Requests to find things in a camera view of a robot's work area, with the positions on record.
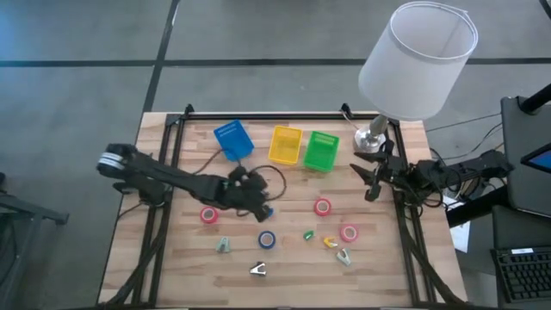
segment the lamp base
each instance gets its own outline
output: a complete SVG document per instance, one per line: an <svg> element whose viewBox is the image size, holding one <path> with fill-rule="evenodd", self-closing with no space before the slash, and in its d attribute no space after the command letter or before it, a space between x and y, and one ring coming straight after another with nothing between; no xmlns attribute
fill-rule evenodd
<svg viewBox="0 0 551 310"><path fill-rule="evenodd" d="M356 134L354 135L354 151L376 153L386 141L387 137L385 137L384 133L372 135L369 126L365 126L356 130Z"/></svg>

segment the wooden table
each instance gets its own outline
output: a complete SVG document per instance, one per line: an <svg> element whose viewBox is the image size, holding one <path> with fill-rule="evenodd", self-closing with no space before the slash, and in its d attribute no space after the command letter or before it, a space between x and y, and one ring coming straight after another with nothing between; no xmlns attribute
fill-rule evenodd
<svg viewBox="0 0 551 310"><path fill-rule="evenodd" d="M146 113L136 146L158 157L166 113ZM158 292L158 307L379 307L409 306L406 270L393 205L392 190L383 186L377 201L364 201L366 186L349 167L350 163L374 169L353 155L354 129L346 121L242 121L255 145L243 161L245 167L273 164L268 160L269 143L275 125L304 130L300 161L312 130L340 137L335 167L330 173L309 170L302 164L275 164L288 180L282 199L271 202L275 214L263 223L254 216L239 218L233 210L220 211L218 222L205 225L199 212L203 207L183 190L176 190L164 252ZM195 171L220 148L213 130L227 121L186 121L179 168ZM358 121L365 125L368 121ZM402 135L410 162L430 158L421 122L402 122ZM223 155L204 173L226 175L235 164ZM278 193L281 178L272 170L261 170L269 192ZM324 197L332 213L319 217L313 203ZM121 212L135 205L136 195L125 197ZM99 301L106 301L126 281L138 262L146 208L126 214L115 228L115 236ZM456 295L466 300L461 272L443 208L425 208L421 218L429 260ZM325 236L338 237L345 223L359 227L360 237L339 248L350 248L352 265L336 259L337 249L327 249ZM261 231L275 233L274 249L262 250L257 243ZM315 230L314 239L302 234ZM230 238L232 252L218 254L214 247L222 236ZM267 264L268 276L251 276L256 261ZM417 268L419 287L421 273Z"/></svg>

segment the computer monitor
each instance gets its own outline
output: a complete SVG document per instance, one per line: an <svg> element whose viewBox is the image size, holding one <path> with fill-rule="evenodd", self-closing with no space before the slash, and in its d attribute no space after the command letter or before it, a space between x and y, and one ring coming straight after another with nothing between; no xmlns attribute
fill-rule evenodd
<svg viewBox="0 0 551 310"><path fill-rule="evenodd" d="M551 173L551 143L523 156L520 162L539 171Z"/></svg>

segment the black stand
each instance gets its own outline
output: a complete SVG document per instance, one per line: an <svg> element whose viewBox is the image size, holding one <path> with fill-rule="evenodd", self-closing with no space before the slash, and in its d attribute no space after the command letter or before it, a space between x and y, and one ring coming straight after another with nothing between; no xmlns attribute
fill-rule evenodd
<svg viewBox="0 0 551 310"><path fill-rule="evenodd" d="M4 178L5 175L0 173L0 184ZM9 212L2 213L0 217L7 218L11 225L11 242L3 245L9 248L2 249L6 259L10 261L2 262L7 266L4 271L7 272L7 277L0 287L0 309L13 309L13 299L21 283L34 239L38 235L42 221L48 219L53 220L57 225L64 225L67 223L69 214L20 200L6 194L3 190L0 190L0 208L9 210ZM12 243L17 243L18 246L11 248Z"/></svg>

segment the yellow bin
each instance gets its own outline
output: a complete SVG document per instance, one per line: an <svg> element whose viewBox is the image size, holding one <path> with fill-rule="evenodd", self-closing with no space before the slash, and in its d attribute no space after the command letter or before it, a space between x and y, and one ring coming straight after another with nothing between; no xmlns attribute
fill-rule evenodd
<svg viewBox="0 0 551 310"><path fill-rule="evenodd" d="M299 161L301 139L302 130L275 126L268 159L280 164L296 164Z"/></svg>

